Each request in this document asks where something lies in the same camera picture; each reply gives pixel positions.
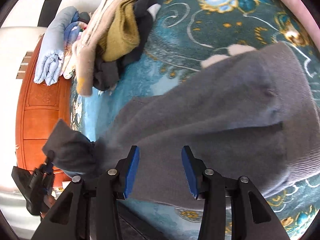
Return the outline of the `orange wooden bed frame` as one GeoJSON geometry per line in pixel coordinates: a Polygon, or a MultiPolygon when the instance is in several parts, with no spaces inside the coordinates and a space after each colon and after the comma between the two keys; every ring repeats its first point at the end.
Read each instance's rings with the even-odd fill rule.
{"type": "Polygon", "coordinates": [[[46,158],[42,148],[55,124],[62,119],[70,124],[71,80],[60,77],[56,84],[34,83],[36,63],[42,38],[39,39],[26,68],[16,112],[17,166],[28,171],[39,167],[46,158]]]}

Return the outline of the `mustard yellow knit garment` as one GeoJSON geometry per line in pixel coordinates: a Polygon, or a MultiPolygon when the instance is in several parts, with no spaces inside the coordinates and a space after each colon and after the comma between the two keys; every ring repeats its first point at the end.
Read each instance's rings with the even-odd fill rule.
{"type": "Polygon", "coordinates": [[[113,22],[99,41],[103,61],[116,61],[140,43],[133,6],[137,0],[124,0],[116,8],[113,22]]]}

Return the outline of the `dark grey garment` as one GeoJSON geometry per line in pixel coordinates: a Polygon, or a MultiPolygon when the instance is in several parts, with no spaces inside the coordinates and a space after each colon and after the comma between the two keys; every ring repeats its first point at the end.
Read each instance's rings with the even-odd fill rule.
{"type": "Polygon", "coordinates": [[[124,0],[96,48],[93,87],[106,91],[126,66],[140,60],[161,5],[158,0],[124,0]]]}

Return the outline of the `cream fluffy garment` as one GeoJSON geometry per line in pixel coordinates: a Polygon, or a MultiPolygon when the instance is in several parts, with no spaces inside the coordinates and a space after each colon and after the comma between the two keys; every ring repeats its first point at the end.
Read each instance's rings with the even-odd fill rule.
{"type": "Polygon", "coordinates": [[[103,34],[110,28],[117,6],[124,0],[101,0],[80,40],[72,46],[76,56],[76,91],[80,96],[91,96],[95,50],[103,34]]]}

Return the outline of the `teal floral bed blanket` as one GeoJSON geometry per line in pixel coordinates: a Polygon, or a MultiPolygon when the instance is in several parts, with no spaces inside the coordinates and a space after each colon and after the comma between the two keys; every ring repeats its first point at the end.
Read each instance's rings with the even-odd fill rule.
{"type": "MultiPolygon", "coordinates": [[[[231,45],[255,49],[284,41],[296,54],[319,105],[319,53],[280,0],[160,0],[162,7],[138,62],[116,87],[89,98],[72,78],[71,127],[95,141],[134,96],[161,95],[201,70],[212,55],[231,56],[231,45]]],[[[267,199],[290,239],[299,239],[319,211],[319,174],[267,199]]],[[[202,212],[138,200],[122,202],[168,239],[197,239],[202,212]]]]}

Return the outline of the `pink folded garment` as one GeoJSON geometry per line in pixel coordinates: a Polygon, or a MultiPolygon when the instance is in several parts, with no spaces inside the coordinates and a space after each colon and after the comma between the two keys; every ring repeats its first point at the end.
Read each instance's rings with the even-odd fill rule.
{"type": "Polygon", "coordinates": [[[319,50],[319,26],[302,0],[281,0],[296,16],[319,50]]]}

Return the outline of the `grey knit sweater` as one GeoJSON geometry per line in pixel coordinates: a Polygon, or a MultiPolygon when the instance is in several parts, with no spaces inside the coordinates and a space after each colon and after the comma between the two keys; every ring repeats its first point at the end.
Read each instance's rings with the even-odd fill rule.
{"type": "Polygon", "coordinates": [[[217,62],[163,95],[131,99],[95,142],[59,121],[42,150],[69,176],[92,179],[133,145],[132,198],[202,209],[182,166],[185,145],[269,197],[319,173],[319,107],[295,53],[279,42],[217,62]]]}

